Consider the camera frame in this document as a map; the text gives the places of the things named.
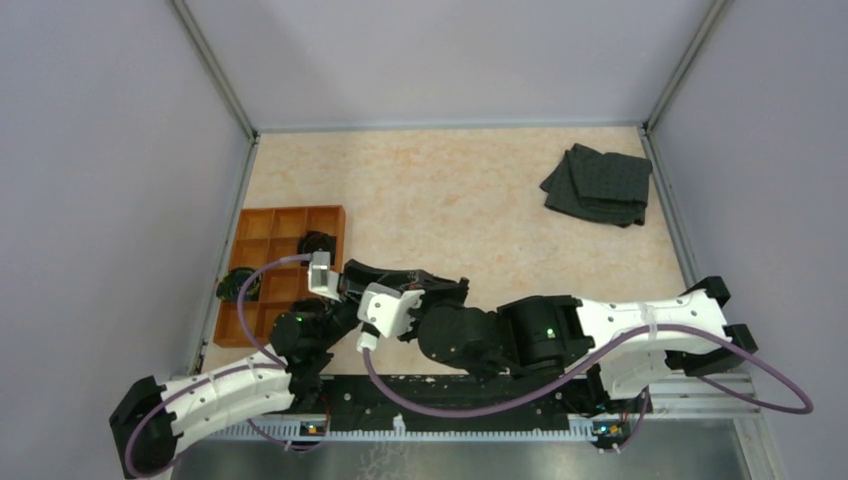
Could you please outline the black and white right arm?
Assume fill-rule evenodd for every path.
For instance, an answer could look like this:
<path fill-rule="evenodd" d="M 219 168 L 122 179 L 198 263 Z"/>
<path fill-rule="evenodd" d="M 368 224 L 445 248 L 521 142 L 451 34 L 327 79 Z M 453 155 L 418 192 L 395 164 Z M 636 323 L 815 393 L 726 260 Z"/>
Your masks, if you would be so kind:
<path fill-rule="evenodd" d="M 707 277 L 665 300 L 601 302 L 570 295 L 530 296 L 483 311 L 444 300 L 413 316 L 411 337 L 432 361 L 481 381 L 566 372 L 603 348 L 590 363 L 589 404 L 612 412 L 626 398 L 674 371 L 689 377 L 723 373 L 743 359 L 701 337 L 707 332 L 753 354 L 745 324 L 729 323 L 730 298 L 720 277 Z"/>

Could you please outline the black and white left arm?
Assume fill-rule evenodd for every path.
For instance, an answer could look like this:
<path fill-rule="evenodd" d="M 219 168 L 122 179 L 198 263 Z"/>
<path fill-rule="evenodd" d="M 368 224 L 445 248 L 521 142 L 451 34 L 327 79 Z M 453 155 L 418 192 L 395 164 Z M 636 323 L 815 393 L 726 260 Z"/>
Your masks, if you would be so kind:
<path fill-rule="evenodd" d="M 421 269 L 386 270 L 348 261 L 336 272 L 326 251 L 282 257 L 253 271 L 236 296 L 245 317 L 245 295 L 276 267 L 303 262 L 317 312 L 287 312 L 266 341 L 248 339 L 255 352 L 205 374 L 135 382 L 109 418 L 125 478 L 152 478 L 173 467 L 193 444 L 226 427 L 273 412 L 308 413 L 319 404 L 321 371 L 330 348 L 350 331 L 356 349 L 373 354 L 382 338 L 409 341 L 427 307 L 463 303 L 465 278 L 449 280 Z"/>

